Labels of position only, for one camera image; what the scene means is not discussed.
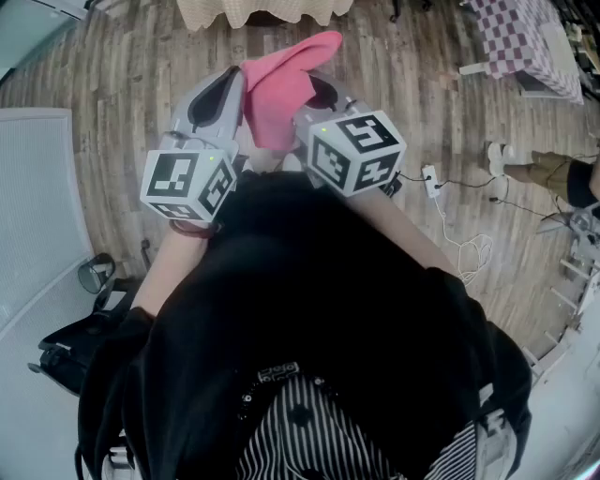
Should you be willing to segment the white frosted partition panel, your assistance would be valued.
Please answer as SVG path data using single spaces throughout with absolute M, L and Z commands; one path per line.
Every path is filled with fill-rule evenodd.
M 0 109 L 0 335 L 91 253 L 70 110 Z

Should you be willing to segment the table with purple checked cloth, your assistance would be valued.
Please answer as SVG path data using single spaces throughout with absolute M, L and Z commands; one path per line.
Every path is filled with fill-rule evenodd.
M 464 0 L 463 3 L 475 14 L 487 60 L 461 67 L 460 75 L 485 73 L 494 79 L 512 76 L 525 98 L 583 103 L 579 71 L 574 76 L 554 68 L 541 31 L 543 23 L 562 25 L 550 0 Z

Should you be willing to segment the person's left forearm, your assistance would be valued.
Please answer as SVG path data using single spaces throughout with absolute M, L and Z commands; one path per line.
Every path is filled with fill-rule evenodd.
M 156 317 L 175 288 L 200 264 L 215 232 L 214 227 L 171 220 L 131 307 L 141 308 L 150 317 Z

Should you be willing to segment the white metal table frame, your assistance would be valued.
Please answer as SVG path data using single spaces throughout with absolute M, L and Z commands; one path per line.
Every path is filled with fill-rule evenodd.
M 560 229 L 572 235 L 569 253 L 559 262 L 559 273 L 566 274 L 560 286 L 551 286 L 550 292 L 559 304 L 571 309 L 572 320 L 579 321 L 584 311 L 600 298 L 600 218 L 594 214 L 600 210 L 600 202 L 571 212 L 556 213 L 544 217 L 536 233 L 551 233 Z M 542 357 L 536 357 L 529 349 L 521 350 L 528 359 L 532 371 L 533 385 L 544 379 L 565 357 L 569 343 L 564 339 L 566 332 L 577 330 L 567 326 L 561 339 L 548 331 L 544 332 L 552 348 Z

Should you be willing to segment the black office chair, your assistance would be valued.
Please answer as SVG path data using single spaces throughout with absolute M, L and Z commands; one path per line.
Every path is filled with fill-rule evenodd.
M 130 362 L 144 350 L 148 329 L 128 321 L 145 277 L 119 278 L 100 292 L 86 317 L 42 339 L 29 371 L 80 398 L 106 398 L 122 383 Z

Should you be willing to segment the person's striped garment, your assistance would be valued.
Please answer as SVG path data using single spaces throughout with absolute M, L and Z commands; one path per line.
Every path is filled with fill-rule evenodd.
M 410 372 L 295 362 L 261 369 L 242 397 L 237 480 L 477 480 L 471 384 L 460 392 Z

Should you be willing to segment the person's black shirt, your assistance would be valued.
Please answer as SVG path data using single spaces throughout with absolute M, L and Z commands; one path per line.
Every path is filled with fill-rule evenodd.
M 517 436 L 532 415 L 519 346 L 464 283 L 424 268 L 299 172 L 247 172 L 200 264 L 156 317 L 133 308 L 145 347 L 108 397 L 80 397 L 77 458 L 92 480 L 237 480 L 242 397 L 261 369 L 295 362 L 446 379 L 503 409 Z

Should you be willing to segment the round table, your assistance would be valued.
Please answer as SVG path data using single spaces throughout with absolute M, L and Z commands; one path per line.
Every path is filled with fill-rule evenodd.
M 268 12 L 287 22 L 298 23 L 303 15 L 319 26 L 327 26 L 331 18 L 346 14 L 354 0 L 176 0 L 183 21 L 190 31 L 209 27 L 218 15 L 224 14 L 231 28 L 239 29 L 251 14 Z

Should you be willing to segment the person's right forearm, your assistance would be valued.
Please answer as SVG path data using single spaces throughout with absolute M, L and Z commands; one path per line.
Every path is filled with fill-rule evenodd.
M 458 271 L 432 242 L 380 189 L 374 188 L 345 199 L 345 203 L 424 268 L 438 268 L 457 276 Z

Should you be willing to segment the white power strip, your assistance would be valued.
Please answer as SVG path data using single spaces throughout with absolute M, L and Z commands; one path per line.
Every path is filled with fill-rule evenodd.
M 422 168 L 422 176 L 427 196 L 430 199 L 436 199 L 441 194 L 441 187 L 438 182 L 435 167 L 433 165 L 425 165 Z

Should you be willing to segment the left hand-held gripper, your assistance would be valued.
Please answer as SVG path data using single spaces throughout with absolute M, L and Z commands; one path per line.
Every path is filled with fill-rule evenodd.
M 147 153 L 142 203 L 168 220 L 215 220 L 237 180 L 233 161 L 239 144 L 232 139 L 242 124 L 245 92 L 241 68 L 229 67 L 205 77 L 180 99 L 172 115 L 174 131 Z

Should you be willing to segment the grey shoulder bag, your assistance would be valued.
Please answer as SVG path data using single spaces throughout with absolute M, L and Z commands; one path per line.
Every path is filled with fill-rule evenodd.
M 504 410 L 485 413 L 475 424 L 476 458 L 474 480 L 507 480 L 517 453 L 517 436 Z

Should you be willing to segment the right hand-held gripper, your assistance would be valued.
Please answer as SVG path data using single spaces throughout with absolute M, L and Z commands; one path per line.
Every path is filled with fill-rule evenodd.
M 308 76 L 315 95 L 292 117 L 303 137 L 303 166 L 346 198 L 387 184 L 407 149 L 391 119 L 350 97 L 333 77 Z

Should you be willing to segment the pink cloth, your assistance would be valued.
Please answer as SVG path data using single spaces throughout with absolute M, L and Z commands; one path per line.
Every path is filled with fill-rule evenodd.
M 339 32 L 321 32 L 241 64 L 247 87 L 243 112 L 257 147 L 292 149 L 293 116 L 315 96 L 308 73 L 328 62 L 342 39 Z

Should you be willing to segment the black mesh wastebasket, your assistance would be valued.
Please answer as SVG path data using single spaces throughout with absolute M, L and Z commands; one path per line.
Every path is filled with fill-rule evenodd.
M 113 257 L 105 252 L 79 266 L 77 274 L 83 288 L 98 294 L 106 286 L 116 269 Z

